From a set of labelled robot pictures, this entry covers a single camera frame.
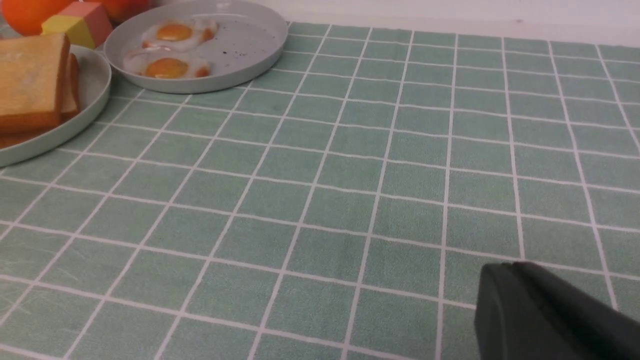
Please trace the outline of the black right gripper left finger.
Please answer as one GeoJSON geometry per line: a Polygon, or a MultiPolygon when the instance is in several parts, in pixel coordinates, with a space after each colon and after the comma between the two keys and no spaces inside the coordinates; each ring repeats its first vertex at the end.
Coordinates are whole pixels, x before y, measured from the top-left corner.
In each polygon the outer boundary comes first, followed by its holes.
{"type": "Polygon", "coordinates": [[[489,263],[479,276],[474,331],[482,360],[598,360],[579,323],[590,301],[532,263],[489,263]]]}

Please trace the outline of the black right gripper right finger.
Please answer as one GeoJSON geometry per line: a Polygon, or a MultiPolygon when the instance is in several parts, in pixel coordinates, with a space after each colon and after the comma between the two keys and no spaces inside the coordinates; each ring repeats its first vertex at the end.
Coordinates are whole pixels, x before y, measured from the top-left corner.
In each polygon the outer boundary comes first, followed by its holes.
{"type": "Polygon", "coordinates": [[[514,262],[544,316],[589,360],[637,360],[639,322],[533,262],[514,262]]]}

